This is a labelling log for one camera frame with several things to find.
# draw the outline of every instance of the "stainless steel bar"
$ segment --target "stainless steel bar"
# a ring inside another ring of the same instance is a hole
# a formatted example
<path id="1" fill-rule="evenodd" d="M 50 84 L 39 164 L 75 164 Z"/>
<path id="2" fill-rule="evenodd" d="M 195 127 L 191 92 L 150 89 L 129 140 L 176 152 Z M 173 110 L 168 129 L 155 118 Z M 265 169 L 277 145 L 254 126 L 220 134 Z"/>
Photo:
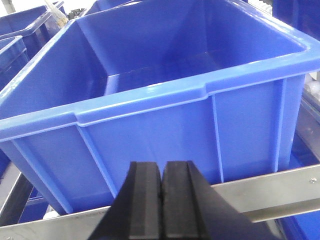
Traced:
<path id="1" fill-rule="evenodd" d="M 107 207 L 46 220 L 0 227 L 0 239 L 11 240 L 87 240 L 104 217 Z"/>
<path id="2" fill-rule="evenodd" d="M 213 185 L 252 222 L 320 210 L 320 164 Z"/>
<path id="3" fill-rule="evenodd" d="M 0 182 L 0 226 L 18 223 L 32 188 L 26 177 L 10 163 Z"/>

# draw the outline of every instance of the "bin rim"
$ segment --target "bin rim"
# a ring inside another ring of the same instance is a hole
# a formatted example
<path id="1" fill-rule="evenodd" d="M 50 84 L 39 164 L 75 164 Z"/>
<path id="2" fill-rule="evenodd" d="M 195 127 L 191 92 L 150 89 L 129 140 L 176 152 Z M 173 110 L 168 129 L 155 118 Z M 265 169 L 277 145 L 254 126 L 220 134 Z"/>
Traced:
<path id="1" fill-rule="evenodd" d="M 64 1 L 59 1 L 55 4 L 55 6 L 59 9 L 62 7 L 63 4 L 64 4 Z M 21 12 L 14 12 L 14 13 L 11 13 L 10 15 L 15 15 Z M 51 16 L 52 16 L 52 12 L 46 10 L 43 14 L 41 14 L 36 20 L 34 20 L 31 24 L 29 24 L 24 29 L 0 35 L 0 40 L 15 37 L 15 36 L 23 36 L 23 37 L 29 36 L 33 34 Z"/>
<path id="2" fill-rule="evenodd" d="M 5 39 L 0 39 L 0 43 L 2 41 L 4 42 L 8 41 L 8 43 L 3 48 L 0 48 L 0 56 L 2 54 L 5 54 L 5 52 L 9 51 L 10 48 L 16 44 L 20 44 L 20 46 L 17 45 L 17 48 L 21 50 L 20 53 L 11 55 L 12 57 L 7 62 L 0 62 L 0 73 L 5 71 L 21 54 L 23 54 L 27 50 L 22 38 L 23 37 L 19 35 L 19 36 L 13 36 Z"/>
<path id="3" fill-rule="evenodd" d="M 114 8 L 118 8 L 118 7 L 121 7 L 123 5 L 126 5 L 128 3 L 131 3 L 131 2 L 136 2 L 137 0 L 127 0 L 126 2 L 122 3 L 122 4 L 119 4 L 117 6 L 114 6 L 112 8 L 109 8 L 109 9 L 106 9 L 106 10 L 102 10 L 102 11 L 98 11 L 98 12 L 94 12 L 94 13 L 91 13 L 91 14 L 97 14 L 97 13 L 100 13 L 100 12 L 105 12 L 105 11 L 109 11 L 111 9 L 114 9 Z M 87 13 L 89 12 L 89 10 L 94 6 L 94 4 L 98 3 L 99 4 L 99 0 L 95 0 L 95 1 L 92 1 L 91 2 L 91 5 L 86 7 L 83 12 L 79 15 L 78 18 L 81 18 L 81 17 L 85 17 L 87 16 Z"/>

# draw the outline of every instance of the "bin bottom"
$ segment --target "bin bottom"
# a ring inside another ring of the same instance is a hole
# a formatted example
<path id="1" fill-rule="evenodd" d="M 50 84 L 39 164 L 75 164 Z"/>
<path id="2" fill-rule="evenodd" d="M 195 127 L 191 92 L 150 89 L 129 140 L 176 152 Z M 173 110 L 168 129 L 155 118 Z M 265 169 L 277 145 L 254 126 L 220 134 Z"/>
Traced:
<path id="1" fill-rule="evenodd" d="M 164 65 L 143 67 L 111 75 L 107 79 L 104 95 L 142 88 L 158 83 L 204 74 L 221 69 L 211 52 L 203 52 Z"/>

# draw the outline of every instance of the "screw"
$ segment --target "screw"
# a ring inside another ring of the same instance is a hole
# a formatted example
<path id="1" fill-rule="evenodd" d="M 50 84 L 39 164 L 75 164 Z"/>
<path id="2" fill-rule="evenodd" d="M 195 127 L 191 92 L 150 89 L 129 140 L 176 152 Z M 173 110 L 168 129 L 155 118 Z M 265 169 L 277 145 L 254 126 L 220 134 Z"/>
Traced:
<path id="1" fill-rule="evenodd" d="M 311 179 L 309 180 L 309 183 L 315 184 L 316 181 L 317 181 L 317 179 L 316 179 L 315 177 L 313 177 L 313 178 L 311 178 Z"/>

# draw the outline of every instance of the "blue storage crate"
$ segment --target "blue storage crate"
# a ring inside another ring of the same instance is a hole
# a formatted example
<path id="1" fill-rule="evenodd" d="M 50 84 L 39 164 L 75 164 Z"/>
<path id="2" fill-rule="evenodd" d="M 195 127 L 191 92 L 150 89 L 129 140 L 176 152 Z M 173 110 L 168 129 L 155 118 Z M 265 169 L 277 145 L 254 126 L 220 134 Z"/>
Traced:
<path id="1" fill-rule="evenodd" d="M 64 12 L 63 1 L 56 6 Z M 0 40 L 23 36 L 30 59 L 60 30 L 45 6 L 0 17 Z"/>
<path id="2" fill-rule="evenodd" d="M 240 0 L 147 0 L 73 21 L 24 69 L 0 147 L 63 214 L 110 204 L 130 161 L 192 160 L 211 184 L 287 169 L 320 43 Z"/>
<path id="3" fill-rule="evenodd" d="M 84 10 L 81 16 L 108 10 L 126 2 L 129 2 L 129 0 L 97 0 L 89 8 Z"/>
<path id="4" fill-rule="evenodd" d="M 320 40 L 320 1 L 273 0 L 273 16 Z"/>
<path id="5" fill-rule="evenodd" d="M 22 36 L 0 40 L 0 91 L 28 63 Z"/>

